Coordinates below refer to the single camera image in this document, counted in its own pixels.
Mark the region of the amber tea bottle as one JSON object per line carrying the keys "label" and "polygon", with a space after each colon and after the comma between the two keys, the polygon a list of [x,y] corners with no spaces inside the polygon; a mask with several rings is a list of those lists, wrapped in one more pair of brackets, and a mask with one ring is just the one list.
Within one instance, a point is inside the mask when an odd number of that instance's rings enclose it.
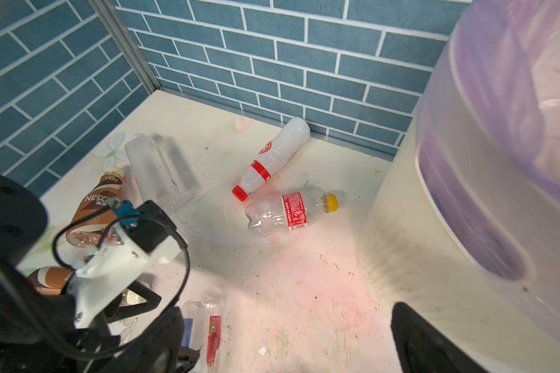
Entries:
{"label": "amber tea bottle", "polygon": [[[50,266],[35,270],[27,279],[36,291],[42,295],[60,295],[72,275],[73,272],[71,270]],[[130,290],[125,290],[119,306],[136,306],[145,302],[146,300],[140,295]]]}

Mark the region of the brown Nescafe coffee bottle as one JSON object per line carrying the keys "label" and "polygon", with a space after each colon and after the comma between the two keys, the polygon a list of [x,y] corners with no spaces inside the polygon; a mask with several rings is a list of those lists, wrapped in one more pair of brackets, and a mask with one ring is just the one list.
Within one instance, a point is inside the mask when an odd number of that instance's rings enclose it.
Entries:
{"label": "brown Nescafe coffee bottle", "polygon": [[[82,199],[72,221],[77,222],[79,219],[87,218],[108,207],[113,198],[119,198],[123,179],[123,169],[117,166],[108,167],[98,185]],[[95,246],[104,234],[107,225],[115,218],[116,215],[112,211],[106,211],[100,216],[68,229],[65,235],[66,240],[77,247]]]}

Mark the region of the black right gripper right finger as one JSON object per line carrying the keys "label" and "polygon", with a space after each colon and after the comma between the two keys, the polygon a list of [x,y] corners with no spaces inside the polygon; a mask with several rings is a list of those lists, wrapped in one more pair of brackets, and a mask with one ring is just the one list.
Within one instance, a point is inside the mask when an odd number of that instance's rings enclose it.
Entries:
{"label": "black right gripper right finger", "polygon": [[404,373],[487,373],[404,302],[394,304],[390,328]]}

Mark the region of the aluminium corner post left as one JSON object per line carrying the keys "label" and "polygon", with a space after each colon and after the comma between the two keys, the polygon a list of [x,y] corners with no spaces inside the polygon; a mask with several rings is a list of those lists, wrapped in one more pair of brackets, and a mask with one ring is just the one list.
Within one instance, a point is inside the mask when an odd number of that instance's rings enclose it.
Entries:
{"label": "aluminium corner post left", "polygon": [[89,0],[88,3],[113,38],[146,92],[151,95],[155,91],[161,90],[162,86],[149,68],[135,39],[130,34],[112,2],[107,0]]}

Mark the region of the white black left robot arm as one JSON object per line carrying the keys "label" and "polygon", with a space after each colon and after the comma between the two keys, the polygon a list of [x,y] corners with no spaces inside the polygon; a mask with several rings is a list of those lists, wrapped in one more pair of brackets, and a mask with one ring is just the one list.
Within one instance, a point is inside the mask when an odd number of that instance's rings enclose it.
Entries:
{"label": "white black left robot arm", "polygon": [[95,372],[107,359],[76,361],[55,347],[117,346],[105,323],[73,325],[74,299],[42,295],[17,265],[43,236],[48,214],[35,194],[0,175],[0,372]]}

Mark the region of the frosted rectangular plastic bottle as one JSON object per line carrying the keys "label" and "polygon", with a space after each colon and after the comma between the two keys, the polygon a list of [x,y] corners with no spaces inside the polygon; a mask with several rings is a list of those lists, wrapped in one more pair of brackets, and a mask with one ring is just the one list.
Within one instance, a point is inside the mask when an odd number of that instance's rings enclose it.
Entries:
{"label": "frosted rectangular plastic bottle", "polygon": [[124,150],[143,200],[174,214],[197,197],[200,183],[171,137],[136,135]]}

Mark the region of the white bottle red bands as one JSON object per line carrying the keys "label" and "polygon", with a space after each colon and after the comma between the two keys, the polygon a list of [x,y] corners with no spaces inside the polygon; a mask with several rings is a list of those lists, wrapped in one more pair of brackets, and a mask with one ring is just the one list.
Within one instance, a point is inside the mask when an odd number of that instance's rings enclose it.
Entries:
{"label": "white bottle red bands", "polygon": [[253,192],[264,186],[281,171],[310,139],[310,127],[302,118],[294,117],[269,141],[250,164],[232,194],[245,202]]}

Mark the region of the clear bottle blue cap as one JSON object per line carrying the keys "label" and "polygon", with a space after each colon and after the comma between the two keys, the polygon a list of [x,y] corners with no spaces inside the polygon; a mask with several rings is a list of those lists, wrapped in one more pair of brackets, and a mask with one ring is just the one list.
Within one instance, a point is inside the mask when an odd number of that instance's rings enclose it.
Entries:
{"label": "clear bottle blue cap", "polygon": [[181,312],[184,318],[181,346],[199,352],[199,358],[191,372],[219,371],[219,348],[222,344],[221,301],[187,301]]}

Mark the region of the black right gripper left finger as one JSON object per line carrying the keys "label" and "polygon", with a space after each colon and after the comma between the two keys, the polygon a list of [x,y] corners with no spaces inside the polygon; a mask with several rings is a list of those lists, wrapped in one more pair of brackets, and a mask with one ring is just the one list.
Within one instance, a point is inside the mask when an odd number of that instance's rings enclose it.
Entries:
{"label": "black right gripper left finger", "polygon": [[175,372],[183,334],[180,309],[168,309],[100,372]]}

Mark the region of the beige bin pink liner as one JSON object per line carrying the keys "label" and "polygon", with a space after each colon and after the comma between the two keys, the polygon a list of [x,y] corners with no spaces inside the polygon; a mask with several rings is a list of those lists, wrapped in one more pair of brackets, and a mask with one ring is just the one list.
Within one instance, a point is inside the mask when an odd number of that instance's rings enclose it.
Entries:
{"label": "beige bin pink liner", "polygon": [[487,372],[560,372],[560,1],[462,12],[358,261]]}

